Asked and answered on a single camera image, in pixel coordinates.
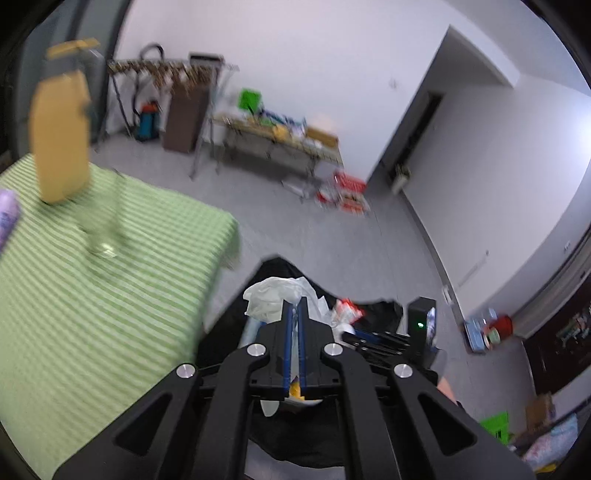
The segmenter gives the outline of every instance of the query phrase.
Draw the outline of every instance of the purple bottle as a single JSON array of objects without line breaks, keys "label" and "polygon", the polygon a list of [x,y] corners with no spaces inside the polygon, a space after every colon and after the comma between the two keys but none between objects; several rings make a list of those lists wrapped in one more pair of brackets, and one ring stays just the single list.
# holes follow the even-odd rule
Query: purple bottle
[{"label": "purple bottle", "polygon": [[0,253],[20,216],[21,206],[17,193],[12,190],[0,190]]}]

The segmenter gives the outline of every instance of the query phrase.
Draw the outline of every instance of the silver screw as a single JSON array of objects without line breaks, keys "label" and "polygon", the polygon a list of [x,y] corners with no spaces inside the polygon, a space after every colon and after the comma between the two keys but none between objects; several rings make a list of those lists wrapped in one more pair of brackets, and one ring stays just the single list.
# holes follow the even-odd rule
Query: silver screw
[{"label": "silver screw", "polygon": [[260,343],[253,343],[252,345],[248,346],[246,351],[250,356],[261,356],[265,355],[267,349],[265,348],[265,345],[262,345]]},{"label": "silver screw", "polygon": [[394,367],[394,373],[400,378],[408,378],[413,374],[413,368],[407,364],[398,364]]},{"label": "silver screw", "polygon": [[338,343],[327,343],[324,346],[324,352],[326,355],[337,356],[343,353],[343,347],[341,347]]},{"label": "silver screw", "polygon": [[191,378],[195,374],[195,367],[191,364],[182,364],[177,367],[177,375],[180,378]]}]

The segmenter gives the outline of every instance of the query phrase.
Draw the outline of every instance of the floor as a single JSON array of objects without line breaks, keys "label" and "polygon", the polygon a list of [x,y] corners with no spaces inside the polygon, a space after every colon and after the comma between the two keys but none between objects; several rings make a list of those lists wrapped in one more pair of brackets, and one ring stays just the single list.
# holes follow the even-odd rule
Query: floor
[{"label": "floor", "polygon": [[188,177],[192,155],[166,152],[158,142],[112,137],[93,155],[100,166],[182,192],[238,220],[240,259],[220,275],[206,329],[261,259],[276,254],[326,290],[353,301],[396,299],[406,306],[418,296],[431,297],[438,306],[437,346],[447,351],[445,377],[457,399],[477,420],[508,410],[511,431],[525,429],[524,407],[534,389],[521,342],[510,339],[484,356],[469,353],[420,231],[404,202],[389,192],[383,172],[368,184],[371,214],[358,217],[302,203],[278,181],[284,169],[247,155],[224,164],[218,174],[204,148],[195,181]]}]

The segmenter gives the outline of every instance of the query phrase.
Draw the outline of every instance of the table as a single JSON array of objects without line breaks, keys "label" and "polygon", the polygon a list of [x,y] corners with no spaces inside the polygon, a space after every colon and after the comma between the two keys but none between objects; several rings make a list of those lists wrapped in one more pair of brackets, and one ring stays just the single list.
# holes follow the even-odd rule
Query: table
[{"label": "table", "polygon": [[[108,174],[91,166],[95,182]],[[120,255],[86,251],[72,202],[39,200],[27,155],[0,176],[22,216],[0,256],[0,421],[41,480],[193,361],[236,220],[125,177]]]},{"label": "table", "polygon": [[[231,148],[236,150],[236,139],[238,136],[245,137],[251,135],[257,138],[263,138],[271,144],[267,150],[267,158],[271,159],[271,153],[275,146],[282,145],[283,147],[292,148],[296,151],[304,153],[308,156],[308,164],[306,165],[306,173],[309,178],[314,176],[316,165],[321,161],[327,161],[334,164],[336,167],[343,167],[343,159],[340,156],[339,148],[317,147],[309,144],[299,138],[287,136],[285,138],[278,138],[273,134],[272,127],[261,125],[255,121],[244,120],[242,118],[232,117],[223,113],[213,116],[213,123],[223,125],[228,130],[228,135],[224,139],[224,157],[230,148],[230,138],[232,140]],[[218,168],[220,166],[220,158],[217,158]]]}]

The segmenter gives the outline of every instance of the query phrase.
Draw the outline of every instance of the yellow bottle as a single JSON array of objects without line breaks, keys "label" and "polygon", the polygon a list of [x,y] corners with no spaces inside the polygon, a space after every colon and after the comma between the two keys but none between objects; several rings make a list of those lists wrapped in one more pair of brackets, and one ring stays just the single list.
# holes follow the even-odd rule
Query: yellow bottle
[{"label": "yellow bottle", "polygon": [[41,200],[57,203],[83,189],[90,179],[88,84],[76,61],[96,40],[73,41],[47,51],[56,74],[39,82],[31,102],[29,135]]}]

